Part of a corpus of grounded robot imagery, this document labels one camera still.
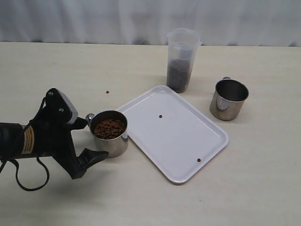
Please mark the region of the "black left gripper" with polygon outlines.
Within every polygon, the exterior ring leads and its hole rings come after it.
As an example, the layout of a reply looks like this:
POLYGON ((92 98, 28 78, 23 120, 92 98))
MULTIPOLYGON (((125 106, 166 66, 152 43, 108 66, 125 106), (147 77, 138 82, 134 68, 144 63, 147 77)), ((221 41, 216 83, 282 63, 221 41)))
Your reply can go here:
POLYGON ((35 148, 39 156, 53 157, 72 179, 78 179, 83 177, 87 169, 104 161, 109 153, 85 148, 76 156, 71 131, 84 129, 87 120, 77 117, 73 124, 66 123, 70 113, 58 91, 51 88, 46 92, 43 98, 45 103, 31 120, 37 135, 35 148))

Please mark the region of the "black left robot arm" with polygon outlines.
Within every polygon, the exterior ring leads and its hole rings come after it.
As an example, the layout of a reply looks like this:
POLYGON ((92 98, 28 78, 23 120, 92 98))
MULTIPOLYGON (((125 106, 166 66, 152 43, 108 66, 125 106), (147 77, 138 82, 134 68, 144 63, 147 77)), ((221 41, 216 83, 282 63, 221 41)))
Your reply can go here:
POLYGON ((79 156, 76 155, 71 131, 86 126, 87 120, 78 116, 68 97, 51 88, 28 124, 0 124, 0 159, 52 157, 72 179, 81 178, 88 168, 109 155, 106 151, 87 148, 79 156))

